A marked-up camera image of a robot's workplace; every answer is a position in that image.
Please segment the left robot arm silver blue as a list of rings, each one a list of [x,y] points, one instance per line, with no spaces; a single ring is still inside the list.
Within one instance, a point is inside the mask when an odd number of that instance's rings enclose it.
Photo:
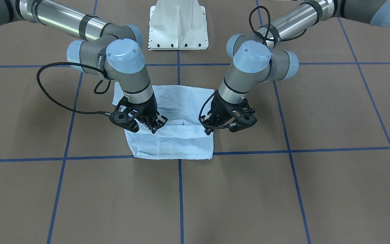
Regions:
[[[232,58],[219,88],[208,99],[210,110],[199,121],[210,135],[217,129],[237,132],[253,126],[255,110],[246,98],[257,83],[294,77],[299,60],[291,51],[280,50],[287,41],[301,37],[308,28],[333,17],[370,26],[390,26],[390,0],[305,0],[293,10],[259,28],[250,24],[248,35],[235,34],[226,44]]]

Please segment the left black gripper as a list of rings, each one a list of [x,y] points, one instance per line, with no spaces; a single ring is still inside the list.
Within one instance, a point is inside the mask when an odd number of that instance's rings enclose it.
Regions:
[[[211,102],[211,109],[209,110],[209,114],[199,116],[199,121],[204,127],[204,132],[206,135],[210,135],[215,129],[220,129],[220,126],[227,126],[234,120],[234,118],[232,118],[232,116],[226,110],[227,104],[233,103],[229,103],[224,100],[219,94],[218,90],[212,94],[212,97],[213,99]]]

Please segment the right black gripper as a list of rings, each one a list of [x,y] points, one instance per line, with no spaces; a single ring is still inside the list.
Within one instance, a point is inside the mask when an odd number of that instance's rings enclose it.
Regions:
[[[158,114],[157,102],[154,95],[144,103],[135,104],[127,102],[127,107],[131,109],[130,114],[135,116],[136,120],[146,125],[153,134],[158,129],[164,127],[168,121],[167,117]]]

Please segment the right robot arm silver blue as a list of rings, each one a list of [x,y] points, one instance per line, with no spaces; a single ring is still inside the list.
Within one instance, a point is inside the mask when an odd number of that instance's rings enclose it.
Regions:
[[[43,87],[40,74],[52,66],[70,65],[102,80],[114,80],[121,87],[124,94],[115,110],[96,114],[134,133],[139,131],[139,123],[152,133],[165,125],[167,118],[158,112],[140,49],[144,40],[138,27],[118,26],[53,0],[0,0],[0,26],[16,21],[40,23],[77,39],[67,48],[67,62],[44,65],[37,72],[37,82],[52,102],[56,100]]]

